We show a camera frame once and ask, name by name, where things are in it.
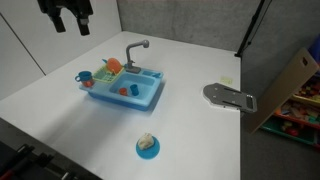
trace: blue toy sink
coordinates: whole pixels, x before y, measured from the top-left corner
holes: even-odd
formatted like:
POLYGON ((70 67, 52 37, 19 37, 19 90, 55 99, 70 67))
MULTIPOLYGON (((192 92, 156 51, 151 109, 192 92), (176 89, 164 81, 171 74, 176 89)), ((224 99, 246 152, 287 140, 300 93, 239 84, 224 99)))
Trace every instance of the blue toy sink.
POLYGON ((80 89, 87 91, 94 98, 147 111, 160 86, 162 77, 162 72, 143 68, 138 74, 123 70, 111 83, 95 81, 92 87, 87 88, 80 85, 80 89), (138 86, 139 94, 136 96, 130 90, 133 84, 138 86), (120 95, 120 88, 126 88, 128 96, 120 95))

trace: food item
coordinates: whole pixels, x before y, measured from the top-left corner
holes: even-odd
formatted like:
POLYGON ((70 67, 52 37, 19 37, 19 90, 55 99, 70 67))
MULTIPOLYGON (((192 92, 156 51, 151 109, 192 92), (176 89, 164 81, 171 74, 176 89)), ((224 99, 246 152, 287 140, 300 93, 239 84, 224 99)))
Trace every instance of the food item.
POLYGON ((118 74, 122 69, 120 62, 116 58, 108 59, 106 67, 109 71, 115 74, 118 74))
POLYGON ((146 150, 150 147, 152 147, 154 144, 152 134, 145 133, 138 141, 138 146, 140 150, 146 150))

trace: tabletop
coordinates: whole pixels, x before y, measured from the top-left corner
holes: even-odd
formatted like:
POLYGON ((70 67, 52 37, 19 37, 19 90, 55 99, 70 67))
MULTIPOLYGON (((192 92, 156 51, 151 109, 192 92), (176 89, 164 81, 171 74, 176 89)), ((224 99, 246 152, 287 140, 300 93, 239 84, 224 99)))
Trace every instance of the tabletop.
POLYGON ((1 100, 0 116, 102 179, 240 179, 240 112, 212 106, 202 94, 216 82, 240 90, 234 52, 121 32, 1 100), (126 46, 144 39, 149 48, 130 50, 134 65, 164 73, 149 111, 78 88, 78 72, 94 72, 110 57, 124 64, 126 46), (151 160, 135 151, 146 132, 161 148, 151 160))

